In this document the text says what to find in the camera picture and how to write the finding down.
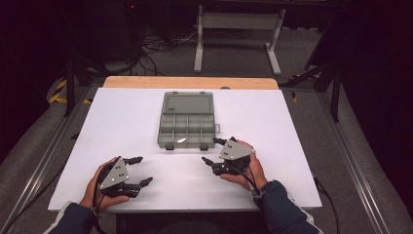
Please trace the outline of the white metal stand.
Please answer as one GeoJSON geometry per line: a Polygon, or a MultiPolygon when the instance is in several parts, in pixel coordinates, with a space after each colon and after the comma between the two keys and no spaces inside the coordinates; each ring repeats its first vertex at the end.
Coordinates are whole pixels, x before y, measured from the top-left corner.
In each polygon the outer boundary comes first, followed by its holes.
{"type": "Polygon", "coordinates": [[[201,73],[203,67],[205,28],[213,29],[248,29],[248,30],[271,30],[272,39],[265,44],[265,49],[276,76],[282,74],[275,47],[282,30],[286,9],[281,9],[275,14],[248,14],[248,13],[214,13],[206,12],[203,5],[199,6],[197,17],[197,48],[194,61],[194,72],[201,73]]]}

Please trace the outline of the yellow black floor tape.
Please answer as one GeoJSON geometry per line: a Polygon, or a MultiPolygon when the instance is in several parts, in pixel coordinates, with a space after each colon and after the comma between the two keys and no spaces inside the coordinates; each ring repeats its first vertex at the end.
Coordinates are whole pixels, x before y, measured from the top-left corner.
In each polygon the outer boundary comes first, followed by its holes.
{"type": "MultiPolygon", "coordinates": [[[[298,75],[298,74],[292,75],[292,76],[290,76],[290,77],[288,78],[288,81],[293,81],[293,80],[295,80],[295,79],[298,79],[299,76],[300,76],[300,75],[298,75]]],[[[320,77],[320,74],[312,75],[312,76],[311,76],[310,78],[308,78],[306,81],[316,81],[316,80],[319,79],[319,77],[320,77]]],[[[291,97],[292,97],[292,100],[293,100],[294,102],[297,102],[297,101],[298,101],[298,97],[297,97],[297,95],[296,95],[296,92],[291,92],[291,97]]]]}
{"type": "Polygon", "coordinates": [[[65,81],[64,79],[62,79],[62,80],[58,83],[58,85],[57,85],[54,93],[53,93],[52,96],[50,97],[49,103],[53,103],[53,102],[57,102],[57,103],[68,103],[68,99],[67,99],[66,97],[61,97],[61,96],[60,96],[60,93],[61,93],[61,91],[63,90],[63,88],[64,88],[65,86],[66,86],[66,81],[65,81]]]}

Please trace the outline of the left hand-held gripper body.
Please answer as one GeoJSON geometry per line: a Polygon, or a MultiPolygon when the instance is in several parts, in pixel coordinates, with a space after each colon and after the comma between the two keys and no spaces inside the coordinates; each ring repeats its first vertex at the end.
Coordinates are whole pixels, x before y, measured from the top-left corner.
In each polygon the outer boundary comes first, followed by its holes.
{"type": "Polygon", "coordinates": [[[127,184],[130,178],[123,157],[118,157],[115,162],[107,164],[98,176],[98,189],[102,194],[114,198],[128,196],[135,198],[139,190],[137,184],[127,184]]]}

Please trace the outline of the grey transparent compartment box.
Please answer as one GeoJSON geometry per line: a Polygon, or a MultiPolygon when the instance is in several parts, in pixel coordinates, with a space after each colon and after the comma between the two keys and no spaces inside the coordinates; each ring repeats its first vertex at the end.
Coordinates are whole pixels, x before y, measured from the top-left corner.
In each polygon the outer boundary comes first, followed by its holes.
{"type": "Polygon", "coordinates": [[[165,92],[157,139],[161,148],[209,150],[216,133],[212,92],[165,92]],[[185,142],[177,143],[184,137],[185,142]]]}

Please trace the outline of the white table board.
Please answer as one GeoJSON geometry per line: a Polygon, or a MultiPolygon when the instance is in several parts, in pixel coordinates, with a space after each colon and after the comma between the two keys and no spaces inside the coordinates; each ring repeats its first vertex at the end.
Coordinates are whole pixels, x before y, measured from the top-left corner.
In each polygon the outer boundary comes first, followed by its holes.
{"type": "MultiPolygon", "coordinates": [[[[130,181],[151,180],[139,195],[114,213],[253,211],[251,194],[214,175],[205,160],[221,150],[175,149],[157,143],[164,99],[162,89],[101,88],[61,174],[49,208],[78,202],[95,170],[116,157],[142,157],[128,168],[130,181]]],[[[216,90],[215,119],[220,137],[251,144],[265,175],[280,181],[304,209],[318,208],[320,197],[279,90],[216,90]]]]}

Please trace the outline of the person's right hand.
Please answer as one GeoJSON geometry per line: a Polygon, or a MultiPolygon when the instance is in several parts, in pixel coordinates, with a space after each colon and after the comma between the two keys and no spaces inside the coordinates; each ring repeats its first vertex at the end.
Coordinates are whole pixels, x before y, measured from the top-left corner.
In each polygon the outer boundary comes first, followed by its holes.
{"type": "MultiPolygon", "coordinates": [[[[256,155],[251,154],[249,158],[250,158],[249,168],[246,171],[246,175],[249,179],[251,179],[254,182],[256,188],[260,190],[268,182],[268,180],[265,177],[264,170],[261,166],[260,161],[257,159],[256,155]]],[[[220,176],[220,178],[227,180],[229,182],[232,182],[232,183],[239,184],[244,189],[250,190],[248,180],[242,175],[223,174],[220,176]]]]}

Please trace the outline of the wooden table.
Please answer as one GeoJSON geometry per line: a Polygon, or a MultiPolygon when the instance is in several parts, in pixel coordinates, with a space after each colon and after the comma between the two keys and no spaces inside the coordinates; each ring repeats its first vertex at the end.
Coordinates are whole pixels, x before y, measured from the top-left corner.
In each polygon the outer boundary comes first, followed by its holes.
{"type": "Polygon", "coordinates": [[[277,90],[272,78],[109,76],[104,88],[277,90]]]}

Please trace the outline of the black stand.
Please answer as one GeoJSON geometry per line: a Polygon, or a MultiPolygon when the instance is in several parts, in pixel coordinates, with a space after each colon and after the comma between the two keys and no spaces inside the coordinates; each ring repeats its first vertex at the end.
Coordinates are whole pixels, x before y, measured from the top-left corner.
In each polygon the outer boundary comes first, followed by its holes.
{"type": "Polygon", "coordinates": [[[332,86],[330,113],[333,117],[333,120],[335,122],[339,122],[338,107],[342,72],[340,69],[340,64],[338,62],[331,62],[317,66],[301,75],[292,75],[287,82],[279,84],[279,87],[292,88],[316,76],[318,76],[318,78],[313,85],[313,89],[316,93],[324,93],[329,86],[332,86]]]}
{"type": "Polygon", "coordinates": [[[67,95],[65,117],[67,117],[75,107],[75,80],[78,80],[82,87],[89,87],[92,84],[93,78],[92,73],[88,70],[89,67],[105,77],[112,75],[112,72],[105,66],[98,65],[81,56],[72,55],[67,61],[64,69],[67,95]]]}

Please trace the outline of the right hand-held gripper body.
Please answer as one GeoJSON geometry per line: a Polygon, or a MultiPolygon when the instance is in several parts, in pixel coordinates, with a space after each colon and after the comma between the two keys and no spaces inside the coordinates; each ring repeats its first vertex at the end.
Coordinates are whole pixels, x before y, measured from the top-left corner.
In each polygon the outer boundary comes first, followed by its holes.
{"type": "Polygon", "coordinates": [[[223,160],[222,163],[215,163],[215,168],[212,168],[212,172],[216,176],[223,174],[238,176],[246,172],[249,166],[251,154],[255,153],[255,150],[251,147],[243,145],[237,142],[233,137],[227,139],[225,145],[218,154],[218,157],[223,160]]]}

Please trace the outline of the person's left hand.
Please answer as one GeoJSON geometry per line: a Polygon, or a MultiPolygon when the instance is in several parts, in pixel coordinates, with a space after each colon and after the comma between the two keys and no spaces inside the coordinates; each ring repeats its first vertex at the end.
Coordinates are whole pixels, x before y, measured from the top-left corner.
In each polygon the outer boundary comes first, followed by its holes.
{"type": "Polygon", "coordinates": [[[100,191],[94,190],[100,171],[107,164],[110,164],[115,161],[116,161],[116,158],[112,158],[111,160],[103,163],[97,168],[96,172],[94,173],[94,176],[91,178],[91,180],[89,181],[87,185],[84,197],[79,203],[81,207],[88,208],[88,209],[97,208],[99,212],[103,212],[111,206],[123,204],[130,200],[128,196],[118,196],[114,198],[106,197],[106,196],[103,196],[100,191]]]}

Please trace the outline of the aluminium rail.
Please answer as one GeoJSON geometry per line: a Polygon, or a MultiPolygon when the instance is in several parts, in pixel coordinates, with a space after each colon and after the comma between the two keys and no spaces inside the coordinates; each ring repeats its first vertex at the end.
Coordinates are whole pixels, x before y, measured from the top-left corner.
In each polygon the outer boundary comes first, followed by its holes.
{"type": "Polygon", "coordinates": [[[326,118],[331,126],[333,134],[336,136],[341,151],[343,153],[343,160],[349,171],[350,177],[355,185],[358,197],[364,206],[368,215],[370,223],[376,234],[390,234],[387,223],[378,208],[378,205],[373,197],[372,189],[364,176],[361,168],[354,158],[354,154],[350,148],[348,140],[343,132],[341,125],[336,122],[330,113],[330,102],[326,94],[317,93],[320,106],[326,115],[326,118]]]}
{"type": "Polygon", "coordinates": [[[50,104],[0,165],[0,234],[42,234],[53,222],[48,206],[96,91],[81,88],[70,114],[50,104]]]}

